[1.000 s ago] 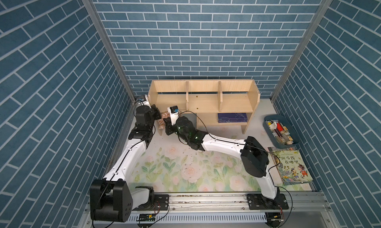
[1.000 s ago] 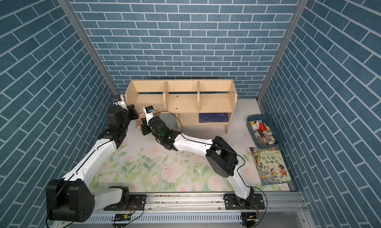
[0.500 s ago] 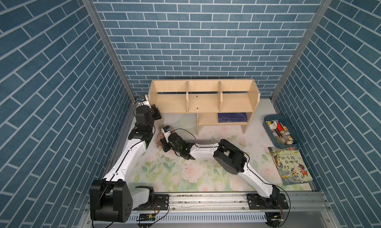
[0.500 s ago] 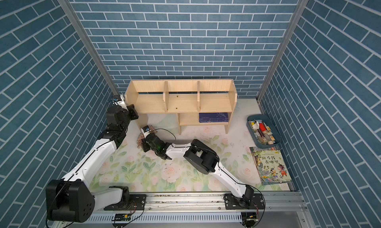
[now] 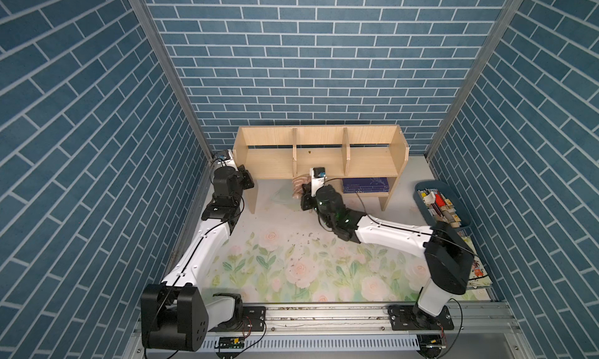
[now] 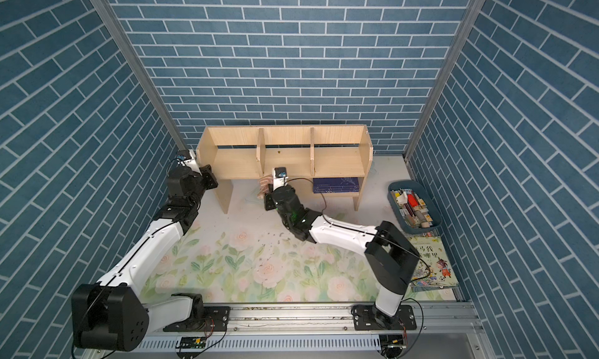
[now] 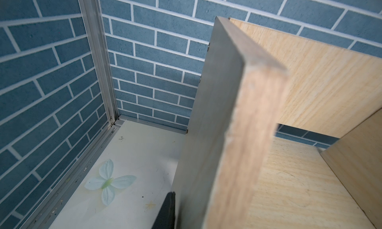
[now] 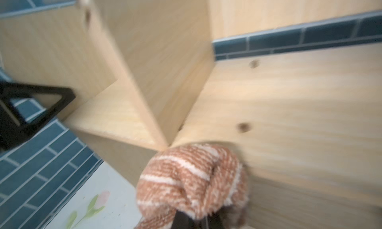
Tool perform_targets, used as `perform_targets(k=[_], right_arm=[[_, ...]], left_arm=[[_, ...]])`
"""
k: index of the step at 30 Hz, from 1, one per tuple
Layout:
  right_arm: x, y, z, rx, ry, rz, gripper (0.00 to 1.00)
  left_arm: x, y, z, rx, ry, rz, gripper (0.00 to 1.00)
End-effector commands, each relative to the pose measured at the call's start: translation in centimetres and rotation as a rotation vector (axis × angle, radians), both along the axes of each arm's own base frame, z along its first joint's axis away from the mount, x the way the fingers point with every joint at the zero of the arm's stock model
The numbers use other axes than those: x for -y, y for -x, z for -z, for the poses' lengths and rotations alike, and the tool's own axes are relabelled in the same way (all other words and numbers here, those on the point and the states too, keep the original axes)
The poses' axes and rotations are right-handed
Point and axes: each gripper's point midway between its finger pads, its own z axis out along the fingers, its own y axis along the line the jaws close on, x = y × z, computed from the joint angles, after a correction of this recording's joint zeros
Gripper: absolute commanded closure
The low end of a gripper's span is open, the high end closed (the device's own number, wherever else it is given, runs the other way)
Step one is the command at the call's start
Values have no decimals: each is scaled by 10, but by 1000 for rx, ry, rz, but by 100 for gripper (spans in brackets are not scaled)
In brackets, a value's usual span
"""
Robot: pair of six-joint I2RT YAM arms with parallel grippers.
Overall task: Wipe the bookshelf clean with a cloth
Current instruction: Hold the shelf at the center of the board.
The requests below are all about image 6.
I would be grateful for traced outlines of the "light wooden bookshelf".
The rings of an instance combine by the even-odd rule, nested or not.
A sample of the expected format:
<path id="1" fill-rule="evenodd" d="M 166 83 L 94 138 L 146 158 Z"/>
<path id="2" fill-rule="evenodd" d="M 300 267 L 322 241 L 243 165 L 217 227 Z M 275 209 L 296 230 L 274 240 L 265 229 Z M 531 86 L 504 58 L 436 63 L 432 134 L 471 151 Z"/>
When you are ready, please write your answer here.
<path id="1" fill-rule="evenodd" d="M 234 180 L 259 180 L 275 167 L 291 178 L 358 179 L 359 190 L 340 193 L 360 207 L 374 146 L 365 125 L 209 126 L 197 147 L 197 161 L 218 180 L 215 195 L 229 210 Z"/>

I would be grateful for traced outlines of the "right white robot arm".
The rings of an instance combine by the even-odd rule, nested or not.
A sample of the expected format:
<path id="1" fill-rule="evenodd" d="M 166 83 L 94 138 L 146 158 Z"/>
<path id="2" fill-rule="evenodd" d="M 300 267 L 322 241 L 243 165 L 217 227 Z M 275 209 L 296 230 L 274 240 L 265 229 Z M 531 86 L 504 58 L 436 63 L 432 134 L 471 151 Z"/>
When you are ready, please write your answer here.
<path id="1" fill-rule="evenodd" d="M 421 256 L 394 224 L 383 221 L 377 226 L 360 226 L 335 220 L 304 207 L 288 184 L 268 189 L 265 209 L 276 210 L 285 228 L 298 240 L 336 246 L 366 258 L 380 284 L 374 306 L 365 314 L 372 326 L 385 330 L 416 328 L 401 316 L 400 308 Z"/>

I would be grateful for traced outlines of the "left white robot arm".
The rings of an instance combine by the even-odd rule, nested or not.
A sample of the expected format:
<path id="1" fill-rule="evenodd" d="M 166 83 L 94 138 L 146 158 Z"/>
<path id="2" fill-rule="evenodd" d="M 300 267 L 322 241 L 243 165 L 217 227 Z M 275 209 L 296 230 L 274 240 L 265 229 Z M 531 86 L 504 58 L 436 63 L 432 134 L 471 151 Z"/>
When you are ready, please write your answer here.
<path id="1" fill-rule="evenodd" d="M 208 190 L 218 187 L 210 165 L 178 165 L 168 173 L 168 201 L 140 240 L 96 283 L 82 284 L 71 297 L 73 347 L 130 352 L 150 332 L 168 326 L 203 327 L 199 294 L 177 293 L 143 304 L 141 292 L 161 260 L 187 234 Z"/>

